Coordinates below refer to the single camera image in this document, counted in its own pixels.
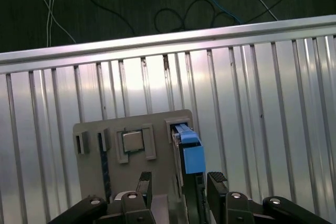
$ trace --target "blue block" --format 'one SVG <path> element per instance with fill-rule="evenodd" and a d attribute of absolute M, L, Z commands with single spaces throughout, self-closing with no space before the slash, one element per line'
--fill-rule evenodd
<path fill-rule="evenodd" d="M 203 146 L 183 149 L 185 173 L 205 172 L 205 156 Z"/>
<path fill-rule="evenodd" d="M 180 124 L 175 126 L 177 132 L 180 135 L 182 144 L 190 144 L 190 143 L 200 143 L 201 140 L 196 134 L 196 132 L 192 131 L 185 124 Z"/>

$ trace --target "rectangular slot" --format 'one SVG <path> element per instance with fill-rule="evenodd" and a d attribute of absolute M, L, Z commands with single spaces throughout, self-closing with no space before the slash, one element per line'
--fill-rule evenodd
<path fill-rule="evenodd" d="M 79 136 L 76 136 L 76 143 L 77 143 L 77 153 L 81 154 L 80 138 L 79 138 Z"/>

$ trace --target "blue cable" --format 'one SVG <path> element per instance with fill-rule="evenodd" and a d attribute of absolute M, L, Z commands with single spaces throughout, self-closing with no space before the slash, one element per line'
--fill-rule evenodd
<path fill-rule="evenodd" d="M 237 18 L 235 15 L 233 15 L 232 13 L 230 13 L 228 10 L 224 9 L 216 0 L 211 0 L 219 9 L 221 9 L 223 12 L 227 13 L 228 15 L 230 15 L 232 18 L 234 18 L 235 20 L 237 20 L 237 22 L 241 25 L 243 22 L 240 21 L 239 18 Z"/>

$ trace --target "black strip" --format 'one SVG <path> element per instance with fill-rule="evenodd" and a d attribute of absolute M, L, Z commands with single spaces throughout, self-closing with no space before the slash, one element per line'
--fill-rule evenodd
<path fill-rule="evenodd" d="M 99 143 L 101 170 L 103 174 L 105 198 L 106 198 L 107 203 L 110 203 L 110 197 L 111 197 L 112 192 L 111 192 L 111 180 L 110 180 L 110 174 L 109 174 L 109 164 L 108 164 L 108 159 L 107 159 L 107 152 L 103 150 L 103 141 L 102 141 L 101 133 L 98 133 L 98 143 Z"/>

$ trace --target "gray fixture plate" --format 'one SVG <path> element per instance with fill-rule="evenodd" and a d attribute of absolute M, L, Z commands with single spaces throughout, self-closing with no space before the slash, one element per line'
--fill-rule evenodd
<path fill-rule="evenodd" d="M 101 134 L 103 148 L 107 150 L 113 196 L 122 191 L 135 190 L 142 171 L 152 172 L 154 195 L 176 192 L 175 161 L 168 132 L 171 124 L 183 122 L 193 127 L 189 110 L 76 124 L 73 139 L 82 198 L 93 194 L 105 197 L 98 134 Z M 123 146 L 118 146 L 123 131 L 143 129 L 146 130 L 143 134 L 145 150 L 125 153 Z"/>

